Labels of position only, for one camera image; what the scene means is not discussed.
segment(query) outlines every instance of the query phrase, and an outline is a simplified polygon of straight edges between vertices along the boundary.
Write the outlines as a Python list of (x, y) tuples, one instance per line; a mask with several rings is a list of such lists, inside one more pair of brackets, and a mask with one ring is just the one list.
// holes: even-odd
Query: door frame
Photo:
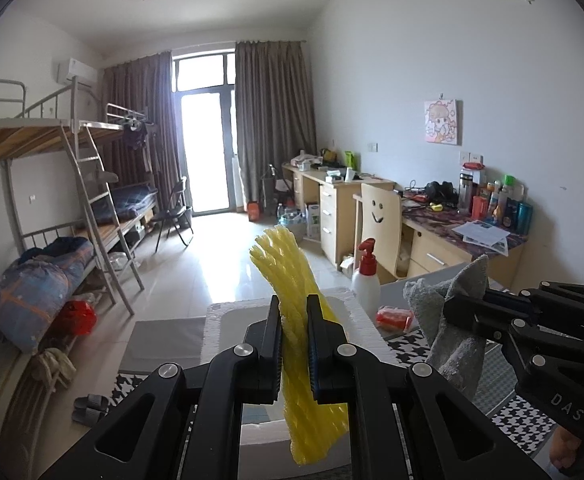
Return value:
[(193, 211), (193, 216), (205, 216), (213, 215), (217, 213), (227, 213), (236, 211), (236, 192), (235, 192), (235, 182), (234, 182), (234, 171), (233, 162), (234, 150), (232, 146), (232, 120), (230, 115), (230, 107), (232, 106), (232, 91), (234, 90), (233, 84), (228, 84), (227, 82), (227, 54), (233, 54), (232, 51), (226, 52), (210, 52), (208, 54), (201, 54), (201, 56), (186, 56), (184, 58), (176, 58), (173, 61), (178, 64), (179, 59), (192, 59), (194, 57), (207, 57), (207, 56), (223, 56), (223, 84), (217, 86), (208, 86), (204, 88), (195, 88), (194, 90), (184, 90), (172, 92), (174, 112), (176, 115), (177, 132), (179, 133), (179, 138), (182, 139), (179, 142), (179, 157), (182, 162), (185, 163), (187, 168), (187, 156), (185, 154), (185, 142), (183, 137), (183, 117), (181, 110), (181, 100), (187, 95), (194, 94), (219, 94), (219, 104), (221, 107), (221, 128), (223, 131), (223, 154), (225, 159), (225, 180), (227, 182), (227, 198), (229, 206), (226, 209), (216, 209), (211, 211)]

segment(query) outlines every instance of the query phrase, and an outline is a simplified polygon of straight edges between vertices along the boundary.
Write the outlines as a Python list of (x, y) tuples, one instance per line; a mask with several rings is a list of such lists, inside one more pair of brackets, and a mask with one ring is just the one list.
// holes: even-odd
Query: black chair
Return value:
[(187, 247), (189, 245), (189, 244), (185, 243), (185, 240), (181, 236), (181, 231), (179, 231), (178, 222), (181, 221), (181, 218), (185, 219), (185, 222), (187, 223), (187, 228), (192, 231), (192, 234), (194, 234), (194, 229), (192, 229), (192, 224), (189, 222), (189, 218), (187, 217), (187, 214), (186, 214), (187, 210), (189, 209), (185, 205), (185, 198), (184, 198), (185, 197), (184, 192), (185, 192), (185, 182), (186, 181), (187, 181), (187, 177), (184, 176), (172, 188), (172, 191), (169, 195), (169, 202), (168, 202), (169, 209), (166, 209), (164, 211), (160, 211), (159, 213), (154, 215), (152, 217), (152, 219), (150, 220), (150, 223), (152, 223), (152, 224), (156, 224), (158, 222), (161, 223), (159, 237), (156, 238), (156, 248), (154, 250), (154, 253), (156, 253), (156, 251), (159, 250), (159, 242), (161, 241), (161, 234), (163, 233), (163, 224), (165, 224), (166, 221), (169, 221), (171, 223), (171, 225), (168, 225), (168, 234), (165, 235), (166, 240), (168, 239), (169, 231), (172, 229), (172, 227), (174, 227), (174, 230), (178, 233), (179, 238), (181, 239), (181, 242), (183, 242), (183, 245), (185, 245), (185, 247)]

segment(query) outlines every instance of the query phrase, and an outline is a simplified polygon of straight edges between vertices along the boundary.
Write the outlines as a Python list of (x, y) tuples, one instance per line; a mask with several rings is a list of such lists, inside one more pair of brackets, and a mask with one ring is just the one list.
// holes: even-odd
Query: canvas picture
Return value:
[(456, 99), (425, 101), (425, 140), (437, 144), (458, 144)]

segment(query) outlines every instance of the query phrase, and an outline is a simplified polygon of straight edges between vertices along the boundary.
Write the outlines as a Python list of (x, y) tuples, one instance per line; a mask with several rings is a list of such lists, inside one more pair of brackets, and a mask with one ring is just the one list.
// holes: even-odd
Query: wooden desk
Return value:
[(300, 171), (290, 164), (283, 165), (283, 177), (294, 184), (294, 201), (304, 210), (306, 204), (321, 206), (321, 248), (328, 260), (338, 267), (343, 256), (352, 251), (356, 227), (354, 193), (361, 184), (393, 189), (395, 182), (383, 178), (365, 177), (353, 182), (325, 182), (324, 171)]
[[(363, 206), (359, 194), (355, 194), (353, 198), (357, 203), (354, 239), (354, 248), (357, 248), (363, 232)], [(466, 244), (462, 241), (462, 236), (452, 231), (454, 227), (468, 220), (467, 216), (459, 215), (455, 211), (436, 213), (428, 207), (404, 208), (403, 225), (411, 230), (411, 254), (407, 277), (412, 278), (456, 264), (469, 263), (482, 254), (487, 254), (489, 277), (511, 288), (527, 237), (510, 234), (507, 237), (509, 256), (503, 256), (488, 248)], [(409, 243), (410, 237), (405, 238), (403, 243)]]

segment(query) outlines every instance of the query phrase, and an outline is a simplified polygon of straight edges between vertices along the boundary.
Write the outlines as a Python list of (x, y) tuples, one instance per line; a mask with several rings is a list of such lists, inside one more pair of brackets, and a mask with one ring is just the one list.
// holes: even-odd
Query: drawer handle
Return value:
[(442, 265), (443, 267), (446, 267), (447, 264), (443, 261), (443, 260), (439, 260), (437, 257), (435, 257), (433, 254), (427, 253), (427, 257), (428, 258), (432, 258), (437, 264)]

